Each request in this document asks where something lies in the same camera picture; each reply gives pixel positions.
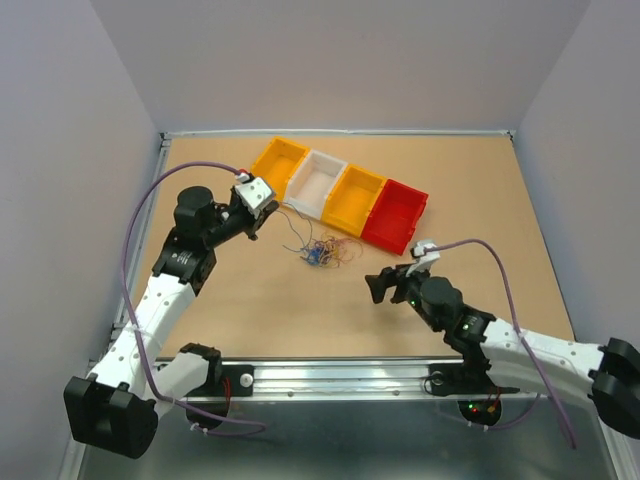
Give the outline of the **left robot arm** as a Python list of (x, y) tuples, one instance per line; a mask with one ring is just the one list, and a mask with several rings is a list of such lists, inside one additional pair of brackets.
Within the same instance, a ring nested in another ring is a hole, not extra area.
[(159, 420), (197, 390), (230, 395), (219, 350), (189, 343), (165, 367), (153, 364), (177, 320), (196, 299), (216, 264), (215, 249), (257, 230), (278, 208), (260, 177), (235, 185), (227, 204), (203, 186), (181, 191), (175, 225), (155, 262), (144, 294), (109, 351), (84, 377), (72, 377), (63, 399), (74, 440), (141, 457)]

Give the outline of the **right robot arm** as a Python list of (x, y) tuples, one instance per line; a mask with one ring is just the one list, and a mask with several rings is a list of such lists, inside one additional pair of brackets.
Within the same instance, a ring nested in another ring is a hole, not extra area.
[(460, 378), (472, 390), (492, 384), (572, 404), (592, 403), (611, 429), (639, 436), (639, 352), (612, 337), (579, 343), (531, 330), (467, 304), (451, 282), (407, 265), (367, 275), (374, 303), (406, 303), (443, 341), (461, 354)]

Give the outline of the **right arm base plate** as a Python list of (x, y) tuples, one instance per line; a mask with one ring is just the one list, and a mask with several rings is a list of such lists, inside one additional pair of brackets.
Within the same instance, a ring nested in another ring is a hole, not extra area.
[(502, 397), (520, 392), (515, 387), (497, 386), (485, 372), (474, 372), (461, 362), (429, 364), (422, 388), (435, 397), (456, 396), (461, 420), (486, 429), (498, 426)]

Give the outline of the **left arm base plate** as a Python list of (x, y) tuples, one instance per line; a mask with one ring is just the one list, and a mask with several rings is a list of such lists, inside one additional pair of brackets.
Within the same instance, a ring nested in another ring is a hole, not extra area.
[(232, 402), (253, 396), (254, 377), (255, 367), (251, 364), (222, 363), (216, 368), (213, 379), (206, 379), (203, 385), (184, 397), (190, 406), (206, 412), (206, 415), (186, 409), (186, 420), (195, 429), (222, 431), (221, 426), (231, 417)]

